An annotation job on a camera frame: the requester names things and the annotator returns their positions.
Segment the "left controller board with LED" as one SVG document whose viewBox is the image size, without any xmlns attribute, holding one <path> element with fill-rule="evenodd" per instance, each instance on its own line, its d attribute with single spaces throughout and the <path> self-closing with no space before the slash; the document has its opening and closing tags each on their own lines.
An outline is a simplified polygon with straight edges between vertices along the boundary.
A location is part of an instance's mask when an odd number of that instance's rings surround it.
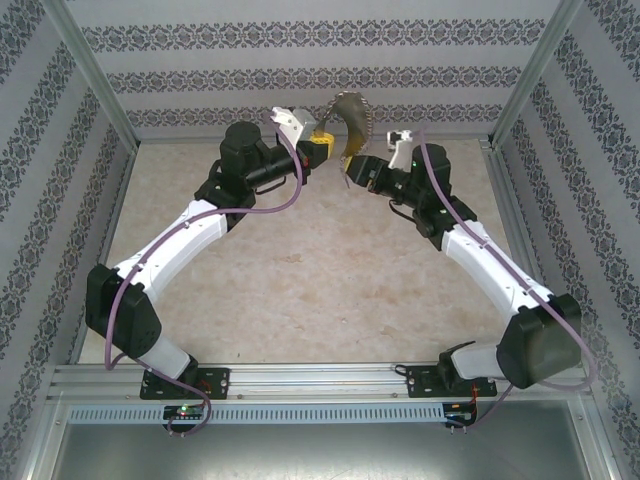
<svg viewBox="0 0 640 480">
<path fill-rule="evenodd" d="M 165 421 L 200 421 L 203 417 L 204 408 L 200 405 L 165 406 L 163 411 Z"/>
</svg>

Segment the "grey sheet metal panel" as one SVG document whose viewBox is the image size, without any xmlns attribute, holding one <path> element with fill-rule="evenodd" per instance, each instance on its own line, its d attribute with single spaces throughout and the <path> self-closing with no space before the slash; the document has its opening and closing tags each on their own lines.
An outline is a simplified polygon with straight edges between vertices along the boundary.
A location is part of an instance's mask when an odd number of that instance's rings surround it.
<svg viewBox="0 0 640 480">
<path fill-rule="evenodd" d="M 571 434 L 426 424 L 69 425 L 33 480 L 618 480 Z"/>
</svg>

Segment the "aluminium frame post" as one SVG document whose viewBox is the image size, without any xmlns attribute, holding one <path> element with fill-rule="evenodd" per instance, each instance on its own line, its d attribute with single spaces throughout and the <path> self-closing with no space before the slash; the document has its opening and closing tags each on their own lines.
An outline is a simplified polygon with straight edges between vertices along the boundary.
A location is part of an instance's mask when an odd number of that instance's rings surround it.
<svg viewBox="0 0 640 480">
<path fill-rule="evenodd" d="M 121 140 L 137 149 L 140 140 L 66 1 L 40 1 Z"/>
<path fill-rule="evenodd" d="M 505 142 L 529 95 L 544 73 L 555 49 L 582 4 L 583 0 L 559 0 L 494 129 L 489 135 L 489 141 L 493 148 L 499 147 Z"/>
</svg>

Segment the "aluminium table side rail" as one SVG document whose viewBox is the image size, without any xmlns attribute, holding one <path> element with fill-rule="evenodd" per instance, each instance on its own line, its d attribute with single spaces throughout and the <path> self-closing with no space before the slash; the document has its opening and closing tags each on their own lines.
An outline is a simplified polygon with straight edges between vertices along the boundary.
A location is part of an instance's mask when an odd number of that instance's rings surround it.
<svg viewBox="0 0 640 480">
<path fill-rule="evenodd" d="M 543 272 L 534 254 L 524 217 L 513 188 L 508 170 L 499 151 L 496 151 L 489 138 L 479 140 L 487 168 L 489 180 L 503 224 L 505 237 L 511 258 L 520 268 L 538 283 L 548 286 Z"/>
<path fill-rule="evenodd" d="M 105 265 L 108 261 L 118 220 L 124 204 L 126 191 L 129 186 L 132 170 L 138 153 L 139 149 L 136 148 L 127 158 L 127 163 L 123 167 L 117 184 L 117 195 L 113 198 L 113 202 L 111 203 L 107 215 L 104 218 L 100 218 L 100 222 L 98 223 L 98 226 L 102 226 L 98 249 L 89 257 L 88 262 L 83 263 L 79 277 L 80 283 L 73 291 L 73 306 L 78 307 L 79 310 L 77 315 L 74 317 L 74 330 L 70 339 L 69 349 L 65 356 L 66 365 L 77 364 L 80 359 L 87 332 L 87 326 L 85 323 L 87 277 L 89 272 L 97 264 Z"/>
</svg>

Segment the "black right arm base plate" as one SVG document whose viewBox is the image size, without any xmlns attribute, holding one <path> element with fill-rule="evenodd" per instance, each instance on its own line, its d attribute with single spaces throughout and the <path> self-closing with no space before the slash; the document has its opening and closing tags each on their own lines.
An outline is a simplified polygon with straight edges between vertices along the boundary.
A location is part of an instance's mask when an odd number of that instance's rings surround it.
<svg viewBox="0 0 640 480">
<path fill-rule="evenodd" d="M 464 380 L 454 376 L 449 381 L 435 365 L 409 365 L 404 376 L 410 398 L 494 398 L 498 395 L 496 384 L 485 377 Z"/>
</svg>

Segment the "controller board with led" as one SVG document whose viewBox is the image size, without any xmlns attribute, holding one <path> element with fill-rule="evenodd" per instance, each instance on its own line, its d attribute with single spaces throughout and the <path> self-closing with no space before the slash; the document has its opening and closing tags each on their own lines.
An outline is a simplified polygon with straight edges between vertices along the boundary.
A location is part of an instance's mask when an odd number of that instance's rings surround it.
<svg viewBox="0 0 640 480">
<path fill-rule="evenodd" d="M 200 405 L 165 406 L 163 411 L 165 421 L 200 421 L 203 417 L 204 408 Z"/>
<path fill-rule="evenodd" d="M 476 422 L 478 409 L 475 402 L 469 403 L 445 403 L 443 405 L 444 416 L 452 425 L 470 426 Z"/>
</svg>

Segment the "right controller board with LED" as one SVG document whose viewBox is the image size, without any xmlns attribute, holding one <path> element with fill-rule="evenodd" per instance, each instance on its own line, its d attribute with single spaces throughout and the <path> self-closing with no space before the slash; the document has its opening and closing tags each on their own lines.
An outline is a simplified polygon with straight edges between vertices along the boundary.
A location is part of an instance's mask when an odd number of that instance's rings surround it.
<svg viewBox="0 0 640 480">
<path fill-rule="evenodd" d="M 478 409 L 475 402 L 469 403 L 445 403 L 443 405 L 444 416 L 452 425 L 470 426 L 476 422 Z"/>
</svg>

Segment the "aluminium mounting rail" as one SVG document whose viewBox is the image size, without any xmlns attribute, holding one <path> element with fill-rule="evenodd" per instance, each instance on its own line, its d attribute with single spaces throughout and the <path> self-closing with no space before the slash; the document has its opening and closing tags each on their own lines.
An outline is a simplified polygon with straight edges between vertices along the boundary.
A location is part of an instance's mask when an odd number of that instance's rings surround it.
<svg viewBox="0 0 640 480">
<path fill-rule="evenodd" d="M 362 400 L 410 398 L 405 368 L 392 364 L 234 364 L 204 365 L 228 368 L 230 383 L 225 400 Z M 100 365 L 60 366 L 54 371 L 46 398 L 71 402 L 141 399 L 144 372 L 141 366 L 124 364 L 113 370 Z M 494 382 L 497 392 L 504 380 Z"/>
</svg>

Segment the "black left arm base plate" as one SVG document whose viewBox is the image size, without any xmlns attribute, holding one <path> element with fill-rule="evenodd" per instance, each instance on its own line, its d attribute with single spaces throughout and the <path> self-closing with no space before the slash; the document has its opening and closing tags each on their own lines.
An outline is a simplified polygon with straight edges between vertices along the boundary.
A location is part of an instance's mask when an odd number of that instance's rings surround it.
<svg viewBox="0 0 640 480">
<path fill-rule="evenodd" d="M 178 380 L 203 392 L 211 400 L 225 400 L 228 395 L 230 370 L 228 368 L 191 368 L 187 369 Z M 197 393 L 148 371 L 143 374 L 139 396 L 143 400 L 202 399 Z"/>
</svg>

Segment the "silver metal watch band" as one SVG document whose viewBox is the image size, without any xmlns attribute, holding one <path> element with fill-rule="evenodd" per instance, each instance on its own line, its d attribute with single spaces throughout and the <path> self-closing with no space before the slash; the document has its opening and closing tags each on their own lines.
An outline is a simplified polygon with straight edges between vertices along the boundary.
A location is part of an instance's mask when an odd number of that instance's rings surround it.
<svg viewBox="0 0 640 480">
<path fill-rule="evenodd" d="M 347 128 L 346 146 L 340 155 L 340 171 L 349 185 L 347 170 L 351 160 L 369 146 L 373 132 L 373 113 L 369 102 L 360 92 L 341 91 L 329 102 L 327 110 L 317 123 L 315 133 L 324 134 L 326 123 L 337 116 Z"/>
</svg>

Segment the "aluminium table end rail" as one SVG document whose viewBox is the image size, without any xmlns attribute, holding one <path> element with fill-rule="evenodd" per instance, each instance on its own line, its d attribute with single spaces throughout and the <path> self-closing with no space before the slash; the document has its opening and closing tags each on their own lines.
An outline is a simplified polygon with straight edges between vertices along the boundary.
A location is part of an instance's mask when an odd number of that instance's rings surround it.
<svg viewBox="0 0 640 480">
<path fill-rule="evenodd" d="M 331 127 L 330 133 L 336 138 L 336 140 L 344 140 L 347 138 L 346 127 Z M 273 139 L 275 136 L 274 130 L 271 127 L 260 127 L 261 136 L 263 139 Z M 169 131 L 167 129 L 142 129 L 138 135 L 139 142 L 144 144 L 196 144 L 196 143 L 219 143 L 225 137 L 226 127 L 222 129 L 213 129 L 211 131 L 206 129 L 183 129 L 183 132 Z M 478 132 L 445 132 L 445 131 L 431 131 L 424 127 L 425 139 L 431 140 L 488 140 L 489 134 Z M 383 142 L 386 140 L 387 130 L 374 131 L 371 140 L 374 142 Z"/>
</svg>

